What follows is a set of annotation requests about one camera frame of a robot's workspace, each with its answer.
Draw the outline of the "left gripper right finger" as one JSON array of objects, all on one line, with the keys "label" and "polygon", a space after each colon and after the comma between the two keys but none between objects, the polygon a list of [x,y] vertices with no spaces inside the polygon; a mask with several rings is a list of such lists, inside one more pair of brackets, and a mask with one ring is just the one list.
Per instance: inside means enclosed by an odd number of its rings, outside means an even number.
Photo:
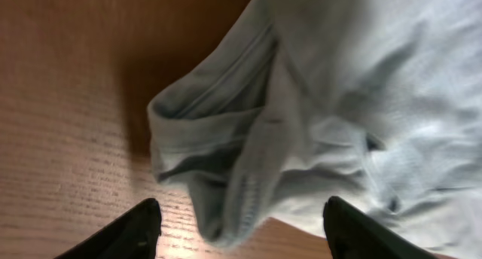
[{"label": "left gripper right finger", "polygon": [[325,203],[323,227],[333,259],[435,259],[340,197]]}]

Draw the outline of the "light blue t-shirt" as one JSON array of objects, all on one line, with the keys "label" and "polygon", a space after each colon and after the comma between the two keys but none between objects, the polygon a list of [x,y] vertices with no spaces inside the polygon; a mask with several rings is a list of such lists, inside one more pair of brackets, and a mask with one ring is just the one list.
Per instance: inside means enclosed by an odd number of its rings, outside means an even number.
[{"label": "light blue t-shirt", "polygon": [[339,196],[481,256],[481,0],[251,0],[148,119],[155,178],[214,246],[269,217],[323,236]]}]

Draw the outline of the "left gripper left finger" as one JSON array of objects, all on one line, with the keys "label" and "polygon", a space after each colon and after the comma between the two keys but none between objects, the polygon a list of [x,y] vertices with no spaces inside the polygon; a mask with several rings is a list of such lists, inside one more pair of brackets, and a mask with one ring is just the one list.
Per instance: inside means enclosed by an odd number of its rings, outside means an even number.
[{"label": "left gripper left finger", "polygon": [[161,222],[159,202],[145,199],[56,259],[155,259]]}]

